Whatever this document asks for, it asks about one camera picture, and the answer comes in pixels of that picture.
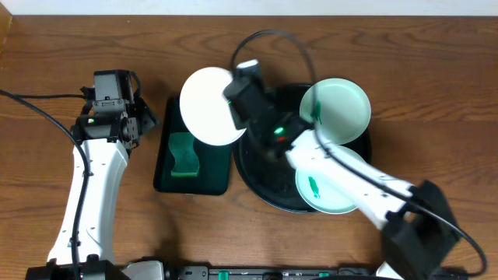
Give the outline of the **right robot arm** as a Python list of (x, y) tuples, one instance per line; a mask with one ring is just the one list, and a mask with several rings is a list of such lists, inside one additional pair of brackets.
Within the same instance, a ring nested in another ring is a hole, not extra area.
[(416, 187), (342, 151), (343, 129), (368, 124), (358, 116), (273, 112), (251, 118), (247, 132), (267, 156), (318, 177), (321, 197), (333, 189), (352, 200), (380, 230), (385, 261), (399, 278), (431, 278), (460, 240), (456, 219), (436, 184)]

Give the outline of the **black rectangular tray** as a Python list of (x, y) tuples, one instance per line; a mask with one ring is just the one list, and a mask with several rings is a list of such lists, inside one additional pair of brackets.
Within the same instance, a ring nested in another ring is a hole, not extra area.
[(221, 195), (229, 185), (231, 153), (230, 145), (208, 145), (195, 138), (194, 150), (200, 169), (196, 177), (172, 177), (174, 157), (168, 142), (174, 132), (190, 132), (181, 117), (179, 98), (169, 98), (163, 122), (160, 148), (156, 161), (153, 187), (162, 193)]

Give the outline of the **round black tray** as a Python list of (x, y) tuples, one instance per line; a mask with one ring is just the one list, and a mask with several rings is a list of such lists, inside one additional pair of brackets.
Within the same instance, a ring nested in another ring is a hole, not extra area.
[[(310, 87), (309, 83), (294, 83), (277, 88), (277, 105), (284, 111), (299, 113), (300, 102)], [(357, 139), (342, 146), (371, 163), (372, 148), (368, 129)], [(248, 133), (244, 133), (233, 144), (233, 158), (244, 183), (263, 201), (288, 212), (317, 212), (301, 198), (296, 188), (296, 171), (283, 158), (278, 162), (267, 161), (253, 146)]]

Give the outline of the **mint green plate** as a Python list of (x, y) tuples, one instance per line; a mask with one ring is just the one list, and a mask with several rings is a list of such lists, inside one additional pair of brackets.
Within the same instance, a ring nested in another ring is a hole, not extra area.
[(306, 91), (299, 113), (305, 121), (316, 121), (324, 137), (341, 145), (365, 132), (370, 123), (371, 106), (367, 94), (357, 84), (332, 78)]
[(319, 212), (342, 215), (357, 209), (355, 203), (336, 190), (320, 173), (296, 170), (296, 189), (308, 205)]

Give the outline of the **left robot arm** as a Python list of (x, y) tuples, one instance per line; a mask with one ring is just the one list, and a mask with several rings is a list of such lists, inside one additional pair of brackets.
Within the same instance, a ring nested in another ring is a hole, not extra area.
[(71, 128), (74, 172), (58, 238), (28, 279), (163, 279), (162, 261), (114, 264), (113, 230), (121, 178), (139, 137), (156, 124), (141, 92), (83, 88), (87, 103)]

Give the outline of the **white plate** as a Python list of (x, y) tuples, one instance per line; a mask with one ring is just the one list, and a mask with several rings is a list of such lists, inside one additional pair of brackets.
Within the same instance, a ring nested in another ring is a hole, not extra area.
[(201, 68), (185, 81), (180, 94), (181, 117), (187, 129), (208, 145), (229, 145), (246, 131), (234, 125), (223, 90), (233, 81), (230, 71)]

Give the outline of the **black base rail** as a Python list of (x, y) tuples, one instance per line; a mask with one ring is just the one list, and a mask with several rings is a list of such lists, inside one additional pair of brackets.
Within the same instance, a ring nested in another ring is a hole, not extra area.
[(310, 280), (310, 279), (400, 279), (388, 264), (378, 269), (342, 268), (210, 268), (205, 265), (174, 267), (165, 261), (144, 257), (128, 263), (122, 272), (130, 279), (173, 280)]

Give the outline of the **green scrub sponge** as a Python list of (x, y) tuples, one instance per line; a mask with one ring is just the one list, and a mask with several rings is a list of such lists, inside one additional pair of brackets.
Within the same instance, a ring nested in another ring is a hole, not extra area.
[(196, 177), (200, 169), (194, 150), (195, 137), (190, 132), (174, 132), (170, 135), (168, 147), (174, 157), (172, 177)]

